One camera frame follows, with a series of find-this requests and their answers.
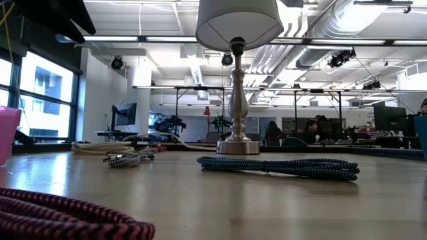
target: red object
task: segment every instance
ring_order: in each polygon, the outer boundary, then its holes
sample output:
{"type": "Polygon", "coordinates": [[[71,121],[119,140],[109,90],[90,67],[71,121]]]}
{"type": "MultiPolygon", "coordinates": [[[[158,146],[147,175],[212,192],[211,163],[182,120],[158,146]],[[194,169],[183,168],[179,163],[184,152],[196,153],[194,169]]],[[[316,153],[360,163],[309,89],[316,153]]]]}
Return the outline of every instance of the red object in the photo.
{"type": "Polygon", "coordinates": [[[157,148],[158,152],[166,151],[166,147],[162,147],[161,145],[157,145],[155,148],[157,148]]]}
{"type": "Polygon", "coordinates": [[[205,115],[205,116],[210,116],[211,115],[211,111],[209,110],[209,107],[205,108],[205,112],[203,113],[203,115],[205,115]]]}
{"type": "Polygon", "coordinates": [[[209,129],[210,129],[210,125],[211,125],[211,119],[210,119],[210,115],[211,115],[211,111],[209,109],[209,107],[205,108],[205,112],[203,113],[203,115],[207,116],[207,132],[206,132],[206,140],[209,139],[209,129]]]}

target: window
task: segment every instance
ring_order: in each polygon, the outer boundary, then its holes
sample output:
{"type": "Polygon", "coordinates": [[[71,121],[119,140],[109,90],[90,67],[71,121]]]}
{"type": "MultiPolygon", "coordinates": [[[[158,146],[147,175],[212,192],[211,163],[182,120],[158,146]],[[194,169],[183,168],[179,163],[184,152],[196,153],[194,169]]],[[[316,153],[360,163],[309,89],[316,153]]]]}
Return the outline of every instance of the window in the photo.
{"type": "Polygon", "coordinates": [[[22,58],[19,129],[39,140],[73,139],[77,111],[74,73],[34,53],[22,58]]]}
{"type": "Polygon", "coordinates": [[[0,106],[7,106],[9,100],[9,92],[5,90],[0,90],[0,106]]]}
{"type": "Polygon", "coordinates": [[[71,102],[73,72],[34,53],[22,59],[21,89],[71,102]]]}
{"type": "Polygon", "coordinates": [[[10,86],[12,63],[0,59],[0,84],[10,86]]]}
{"type": "Polygon", "coordinates": [[[20,131],[32,137],[68,137],[70,106],[21,96],[20,131]]]}

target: white column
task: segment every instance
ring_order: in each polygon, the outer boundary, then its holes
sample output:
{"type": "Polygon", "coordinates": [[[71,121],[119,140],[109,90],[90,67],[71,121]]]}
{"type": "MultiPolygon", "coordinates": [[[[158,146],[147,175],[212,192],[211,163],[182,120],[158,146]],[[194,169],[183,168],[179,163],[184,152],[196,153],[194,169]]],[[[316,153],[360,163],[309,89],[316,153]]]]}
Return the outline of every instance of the white column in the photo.
{"type": "Polygon", "coordinates": [[[142,76],[145,78],[144,81],[147,81],[147,78],[149,77],[149,82],[151,83],[151,74],[147,75],[147,73],[142,73],[141,71],[144,71],[141,67],[129,67],[127,69],[126,102],[137,103],[135,125],[130,125],[130,130],[144,134],[148,133],[150,90],[134,89],[132,87],[134,81],[141,81],[140,78],[142,76]]]}

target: wooden table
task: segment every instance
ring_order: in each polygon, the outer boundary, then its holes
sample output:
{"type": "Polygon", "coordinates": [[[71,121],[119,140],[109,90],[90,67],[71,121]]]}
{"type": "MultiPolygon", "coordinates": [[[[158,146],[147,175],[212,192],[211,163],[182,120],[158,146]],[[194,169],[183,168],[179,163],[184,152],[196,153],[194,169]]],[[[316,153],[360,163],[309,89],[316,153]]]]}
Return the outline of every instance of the wooden table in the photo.
{"type": "Polygon", "coordinates": [[[105,205],[156,225],[156,239],[426,239],[427,164],[347,154],[262,153],[255,159],[333,157],[359,163],[359,180],[202,171],[215,153],[165,152],[133,169],[102,156],[22,155],[0,186],[105,205]]]}

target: security camera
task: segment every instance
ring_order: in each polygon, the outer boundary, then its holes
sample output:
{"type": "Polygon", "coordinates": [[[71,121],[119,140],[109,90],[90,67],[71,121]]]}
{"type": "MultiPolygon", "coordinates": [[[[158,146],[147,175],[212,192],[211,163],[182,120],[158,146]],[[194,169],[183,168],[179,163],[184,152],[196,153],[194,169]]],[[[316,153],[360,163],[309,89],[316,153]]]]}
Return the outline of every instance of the security camera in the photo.
{"type": "Polygon", "coordinates": [[[228,67],[231,64],[233,64],[232,55],[229,53],[224,53],[224,56],[222,57],[222,65],[228,67]]]}
{"type": "Polygon", "coordinates": [[[123,57],[115,56],[114,60],[111,62],[111,67],[115,70],[122,70],[125,67],[125,64],[123,63],[123,57]]]}

